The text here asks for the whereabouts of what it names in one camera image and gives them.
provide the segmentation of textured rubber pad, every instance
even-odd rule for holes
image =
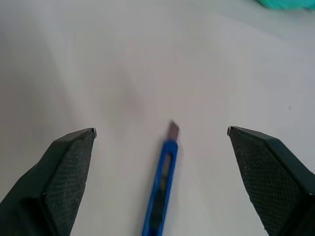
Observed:
[[[87,132],[68,148],[44,191],[44,204],[61,236],[70,235],[85,189],[94,133]]]
[[[229,136],[250,200],[268,234],[278,236],[301,190],[262,140],[235,130]]]

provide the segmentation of white table surface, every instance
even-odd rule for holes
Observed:
[[[165,236],[266,236],[229,125],[315,171],[314,14],[250,0],[0,3],[0,199],[56,138],[98,137],[74,236],[138,236],[170,119],[180,154]]]

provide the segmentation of teal object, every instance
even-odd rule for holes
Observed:
[[[263,6],[278,10],[315,9],[315,0],[258,0]]]

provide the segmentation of blue plastic handle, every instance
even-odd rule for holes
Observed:
[[[173,174],[174,174],[174,169],[175,169],[177,150],[178,150],[178,145],[177,145],[176,141],[169,140],[169,141],[164,142],[163,147],[162,147],[162,151],[160,154],[158,166],[157,166],[157,173],[156,173],[153,187],[152,187],[152,191],[151,191],[151,196],[150,196],[150,200],[149,200],[149,204],[148,204],[148,208],[147,208],[146,218],[145,218],[144,225],[143,225],[142,236],[151,236],[150,235],[151,234],[150,233],[151,232],[150,231],[151,212],[152,212],[155,196],[159,190],[159,184],[160,184],[160,180],[161,180],[164,161],[165,161],[167,154],[169,154],[171,156],[171,162],[170,162],[170,169],[169,169],[169,173],[168,173],[168,181],[167,181],[167,186],[166,186],[166,195],[165,195],[166,199],[165,199],[163,217],[162,217],[162,222],[160,224],[159,230],[158,230],[157,234],[155,234],[155,236],[162,236],[169,194],[171,192],[171,186],[172,186],[172,179],[173,179]]]

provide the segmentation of blue utility knife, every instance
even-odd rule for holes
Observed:
[[[160,154],[142,236],[162,236],[178,150],[179,127],[171,122]]]

